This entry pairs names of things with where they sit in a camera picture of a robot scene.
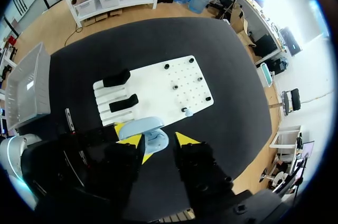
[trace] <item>cardboard box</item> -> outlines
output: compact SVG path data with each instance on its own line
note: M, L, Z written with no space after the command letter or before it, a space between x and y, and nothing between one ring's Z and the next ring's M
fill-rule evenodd
M109 16L121 15L122 14L122 9L117 9L117 10L110 11L108 14L109 14Z
M99 14L99 15L95 16L95 21L99 22L99 21L102 21L102 20L104 20L106 18L108 18L108 14L107 13Z
M89 25L91 25L91 24L94 24L94 23L96 23L95 17L91 17L91 18L85 19L85 20L83 21L83 25L84 25L85 27L87 27L87 26L89 26Z
M230 25L244 45L256 47L248 36L248 21L245 20L244 12L238 3L235 3L232 8Z

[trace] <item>black office chair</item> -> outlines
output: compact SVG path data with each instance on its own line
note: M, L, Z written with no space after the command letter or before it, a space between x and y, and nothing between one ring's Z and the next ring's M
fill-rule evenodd
M220 1L220 4L219 3L213 3L213 2L210 2L206 7L208 8L209 6L211 7L214 7L216 9L219 10L219 13L218 15L216 16L216 19L222 19L225 15L226 12L229 12L231 11L231 8L234 4L234 1L232 0L219 0Z
M290 100L287 93L291 94L291 106ZM283 91L281 93L281 103L269 105L269 108L278 108L283 107L284 115L287 116L289 113L300 110L301 109L301 100L299 98L299 90L295 88L292 91Z

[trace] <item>white pegboard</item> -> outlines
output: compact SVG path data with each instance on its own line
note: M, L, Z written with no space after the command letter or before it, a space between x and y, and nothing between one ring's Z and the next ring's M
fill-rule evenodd
M169 125L186 117L182 108L195 114L214 103L194 56L135 69L121 86L105 88L101 80L94 83L93 89L104 126L151 116L159 117ZM110 111L110 103L128 99L132 94L138 97L137 105L113 113Z

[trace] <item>wooden floor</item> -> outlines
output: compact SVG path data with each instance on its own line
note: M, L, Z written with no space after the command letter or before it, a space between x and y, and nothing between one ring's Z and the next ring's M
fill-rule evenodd
M75 42L96 32L130 22L151 18L182 16L213 17L213 15L207 10L205 10L201 15L197 15L189 11L186 6L179 4L161 3L158 4L156 10L152 10L150 5L134 6L130 8L124 8L121 16L110 17L91 26L84 27L82 32L75 33L71 38L69 38L67 44ZM54 53L55 51L64 47L66 39L73 33L75 26L75 21L66 5L66 2L61 1L46 11L43 15L38 17L20 35L15 45L18 48L18 52L14 58L14 62L18 63L39 42L44 43L49 54ZM247 48L247 51L248 55L251 56L253 61L257 61L259 59L253 54L250 48ZM273 87L266 89L265 94L269 104L275 104L278 102L276 92ZM256 193L267 186L267 181L259 183L258 180L262 171L266 167L271 166L271 162L273 161L276 153L274 150L269 148L269 144L278 130L278 125L280 122L279 110L270 110L270 116L273 133L254 161L238 178L235 179L233 188L235 193L242 192L243 190L250 190L252 193Z

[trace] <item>black table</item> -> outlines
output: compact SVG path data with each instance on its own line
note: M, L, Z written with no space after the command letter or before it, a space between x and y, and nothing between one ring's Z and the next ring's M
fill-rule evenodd
M164 18L102 31L57 51L50 66L51 114L21 128L43 140L65 127L69 108L80 131L101 126L92 85L124 67L130 70L194 55L214 105L164 127L208 142L223 171L234 179L271 135L263 87L248 53L232 28L210 18ZM173 159L173 142L142 167L125 218L151 221L189 208Z

